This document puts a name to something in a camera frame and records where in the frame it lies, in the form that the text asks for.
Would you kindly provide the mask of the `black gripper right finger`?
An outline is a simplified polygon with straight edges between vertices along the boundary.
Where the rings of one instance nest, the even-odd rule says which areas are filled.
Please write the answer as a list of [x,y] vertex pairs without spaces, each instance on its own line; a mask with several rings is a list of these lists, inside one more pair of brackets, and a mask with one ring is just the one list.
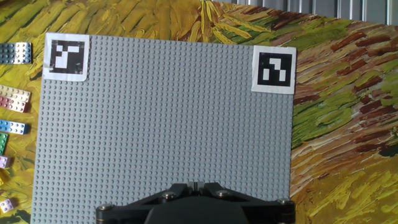
[[266,201],[221,186],[197,182],[200,208],[220,223],[295,223],[295,203],[288,198]]

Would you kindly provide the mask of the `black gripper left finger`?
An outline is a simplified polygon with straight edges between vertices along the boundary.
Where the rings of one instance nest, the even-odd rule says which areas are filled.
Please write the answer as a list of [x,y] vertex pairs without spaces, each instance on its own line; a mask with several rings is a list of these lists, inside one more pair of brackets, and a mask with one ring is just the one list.
[[153,208],[191,196],[194,190],[194,182],[172,184],[169,189],[128,205],[117,206],[112,203],[104,203],[96,208],[96,224],[145,223]]

